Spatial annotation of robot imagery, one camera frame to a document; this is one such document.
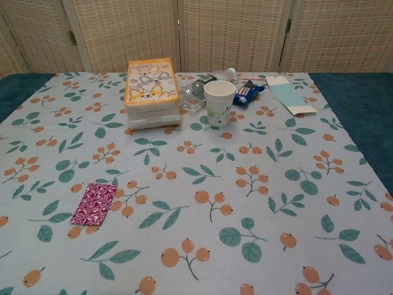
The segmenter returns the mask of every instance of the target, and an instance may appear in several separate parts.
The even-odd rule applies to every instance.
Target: green leaf print
[[[126,263],[134,259],[140,253],[139,250],[123,250],[109,258],[109,261],[113,263]]]
[[[46,243],[51,241],[52,236],[53,236],[53,231],[50,226],[41,226],[37,234],[38,239]]]
[[[92,256],[90,256],[90,258],[88,260],[92,260],[94,258],[100,257],[101,255],[104,255],[105,253],[107,253],[108,251],[110,251],[114,246],[116,246],[116,244],[119,241],[111,241],[111,242],[107,242],[106,244],[104,244],[103,246],[99,247],[97,251],[94,252],[94,254]]]
[[[258,246],[258,244],[255,243],[245,243],[241,247],[241,252],[243,254],[243,257],[245,260],[252,262],[252,263],[257,263],[262,257],[262,250]]]
[[[59,200],[54,201],[54,202],[50,203],[49,205],[47,205],[45,207],[45,209],[43,210],[42,215],[45,216],[45,215],[48,215],[48,214],[56,211],[58,204],[59,204]]]
[[[321,225],[322,225],[322,228],[324,229],[324,231],[326,231],[326,232],[331,232],[334,230],[334,223],[330,219],[329,215],[325,215],[324,217],[322,217]]]
[[[347,257],[350,261],[353,261],[355,263],[359,264],[365,264],[366,262],[364,261],[363,257],[354,249],[352,249],[350,246],[345,245],[345,244],[339,244],[339,247],[341,251],[343,252],[344,256]]]
[[[115,280],[115,274],[113,273],[112,269],[106,264],[103,264],[102,262],[99,263],[99,273],[103,278],[107,280]]]
[[[240,244],[240,232],[234,227],[226,227],[220,230],[219,237],[222,243],[230,247],[236,247]]]

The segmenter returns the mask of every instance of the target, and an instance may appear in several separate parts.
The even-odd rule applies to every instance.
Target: tissue box
[[[180,124],[179,103],[169,57],[128,62],[124,105],[131,129]]]

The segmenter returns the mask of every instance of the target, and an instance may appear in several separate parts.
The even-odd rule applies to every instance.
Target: table
[[[132,131],[125,74],[55,75],[0,126],[0,294],[392,292],[393,199],[309,75],[285,76],[318,114],[266,89],[218,130],[202,110]],[[72,226],[90,182],[118,185],[111,211]]]

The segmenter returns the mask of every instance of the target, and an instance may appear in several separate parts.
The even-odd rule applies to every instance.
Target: water bottle
[[[182,108],[186,111],[196,111],[204,103],[205,84],[211,81],[222,80],[230,82],[236,77],[236,70],[234,68],[226,69],[225,71],[214,71],[203,77],[200,77],[195,82],[186,85],[180,89],[180,99]]]

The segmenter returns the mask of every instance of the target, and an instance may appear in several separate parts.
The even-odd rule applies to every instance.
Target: woven panel
[[[0,79],[11,74],[22,73],[17,58],[6,39],[6,35],[0,29]]]
[[[0,0],[0,7],[30,71],[80,69],[59,0]]]
[[[286,70],[383,71],[392,52],[392,0],[304,0]]]
[[[269,71],[284,0],[182,0],[183,71]]]
[[[94,71],[126,72],[129,60],[178,65],[176,0],[73,0]]]

